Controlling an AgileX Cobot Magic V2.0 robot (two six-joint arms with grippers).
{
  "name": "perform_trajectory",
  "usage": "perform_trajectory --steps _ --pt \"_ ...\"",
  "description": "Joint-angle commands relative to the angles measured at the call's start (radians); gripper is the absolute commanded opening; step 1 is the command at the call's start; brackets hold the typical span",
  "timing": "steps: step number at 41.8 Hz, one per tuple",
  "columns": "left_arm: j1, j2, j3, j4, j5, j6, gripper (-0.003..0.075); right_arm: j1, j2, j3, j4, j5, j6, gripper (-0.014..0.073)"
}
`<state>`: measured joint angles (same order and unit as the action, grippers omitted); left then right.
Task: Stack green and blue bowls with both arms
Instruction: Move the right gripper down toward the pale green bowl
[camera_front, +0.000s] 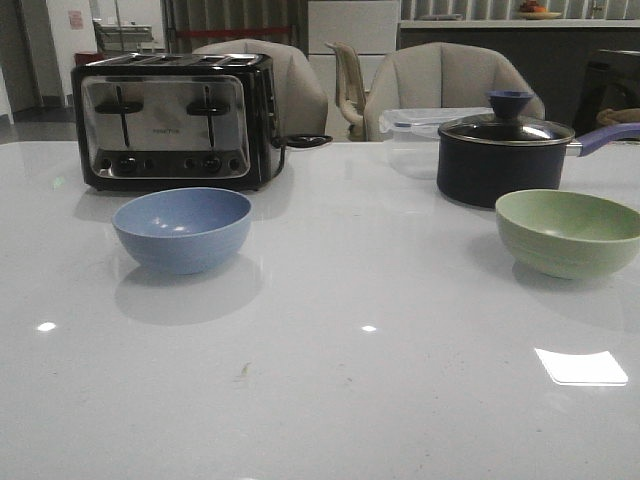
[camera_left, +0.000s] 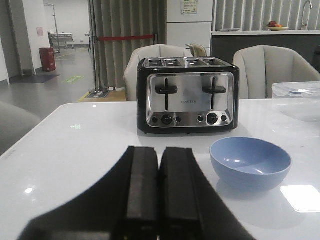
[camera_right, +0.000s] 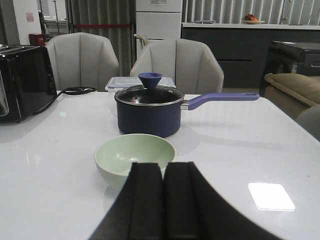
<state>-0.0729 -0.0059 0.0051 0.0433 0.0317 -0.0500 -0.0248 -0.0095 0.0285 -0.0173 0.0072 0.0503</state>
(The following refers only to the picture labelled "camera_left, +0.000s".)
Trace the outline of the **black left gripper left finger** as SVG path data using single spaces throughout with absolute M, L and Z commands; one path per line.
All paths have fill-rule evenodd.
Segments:
M 150 147 L 127 148 L 98 182 L 32 219 L 23 240 L 155 240 L 158 158 Z

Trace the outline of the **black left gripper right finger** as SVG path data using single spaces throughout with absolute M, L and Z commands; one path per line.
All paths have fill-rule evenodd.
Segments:
M 162 240 L 252 240 L 200 169 L 190 148 L 165 149 L 159 169 Z

